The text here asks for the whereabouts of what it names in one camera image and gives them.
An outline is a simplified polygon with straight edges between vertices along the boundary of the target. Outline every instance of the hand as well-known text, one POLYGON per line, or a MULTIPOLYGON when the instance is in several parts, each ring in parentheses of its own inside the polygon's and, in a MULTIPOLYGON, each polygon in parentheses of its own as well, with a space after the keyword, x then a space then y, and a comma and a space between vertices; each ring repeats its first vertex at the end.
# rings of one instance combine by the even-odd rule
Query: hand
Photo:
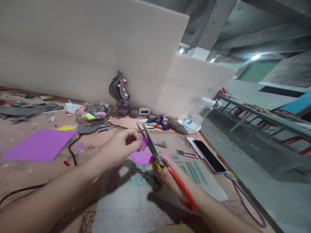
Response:
POLYGON ((100 172, 121 164, 132 153, 139 150, 143 142, 136 129, 130 128, 116 133, 109 141, 94 155, 94 166, 101 166, 100 172))
POLYGON ((155 161, 154 156, 152 156, 149 160, 149 164, 152 164, 152 168, 159 182, 168 184, 170 187, 170 190, 173 193, 175 193, 183 201, 189 203, 189 200, 186 197, 186 194, 178 186, 178 184, 176 183, 172 175, 169 173, 167 167, 170 167, 176 173, 176 175, 182 180, 182 182, 186 185, 186 187, 189 189, 189 191, 193 195, 194 199, 197 200, 196 197, 199 196, 200 192, 203 192, 202 189, 198 185, 196 185, 173 160, 169 159, 167 156, 165 156, 161 152, 159 154, 160 154, 162 162, 165 165, 165 167, 162 168, 161 171, 154 164, 154 161, 155 161))

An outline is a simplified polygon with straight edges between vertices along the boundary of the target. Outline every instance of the phone screen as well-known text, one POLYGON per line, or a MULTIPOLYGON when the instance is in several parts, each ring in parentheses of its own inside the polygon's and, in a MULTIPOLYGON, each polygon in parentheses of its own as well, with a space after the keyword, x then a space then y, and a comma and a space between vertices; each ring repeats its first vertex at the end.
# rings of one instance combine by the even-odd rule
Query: phone screen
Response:
POLYGON ((207 159, 207 161, 210 163, 216 173, 222 173, 227 171, 202 141, 193 140, 193 143, 202 152, 203 156, 207 159))

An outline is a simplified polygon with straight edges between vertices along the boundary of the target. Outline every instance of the ball of twine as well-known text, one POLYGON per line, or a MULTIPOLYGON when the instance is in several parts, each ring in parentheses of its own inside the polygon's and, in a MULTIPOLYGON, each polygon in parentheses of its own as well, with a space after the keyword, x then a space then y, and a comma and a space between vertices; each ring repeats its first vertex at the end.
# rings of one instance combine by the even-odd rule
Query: ball of twine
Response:
POLYGON ((134 119, 138 118, 138 116, 139 116, 138 109, 137 108, 131 109, 129 115, 131 118, 134 118, 134 119))
POLYGON ((181 125, 180 123, 178 123, 177 121, 175 121, 174 119, 170 117, 168 117, 166 125, 169 128, 176 130, 180 134, 183 134, 183 135, 188 134, 188 131, 183 125, 181 125))

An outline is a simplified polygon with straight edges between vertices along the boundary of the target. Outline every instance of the white bottle cap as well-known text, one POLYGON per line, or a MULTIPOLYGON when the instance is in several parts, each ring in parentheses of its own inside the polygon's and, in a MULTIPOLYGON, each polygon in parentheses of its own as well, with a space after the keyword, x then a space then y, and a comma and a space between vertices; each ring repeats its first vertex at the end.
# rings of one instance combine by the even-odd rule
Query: white bottle cap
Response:
POLYGON ((201 102, 202 104, 206 105, 206 106, 209 106, 209 107, 213 107, 213 106, 216 104, 215 101, 213 101, 213 100, 211 100, 211 99, 209 99, 209 98, 205 98, 205 97, 202 97, 202 98, 200 99, 200 102, 201 102))

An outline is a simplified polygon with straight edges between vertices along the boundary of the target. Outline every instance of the plastic water bottle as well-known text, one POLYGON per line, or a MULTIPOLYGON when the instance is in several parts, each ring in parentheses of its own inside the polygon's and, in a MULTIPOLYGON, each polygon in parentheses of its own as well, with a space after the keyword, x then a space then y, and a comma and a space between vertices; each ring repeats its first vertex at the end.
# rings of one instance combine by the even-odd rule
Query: plastic water bottle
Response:
POLYGON ((204 97, 195 104, 195 107, 181 123, 187 129, 189 134, 194 134, 198 131, 203 120, 211 111, 213 111, 214 105, 217 101, 219 102, 219 105, 216 108, 219 108, 221 106, 219 100, 211 100, 204 97))

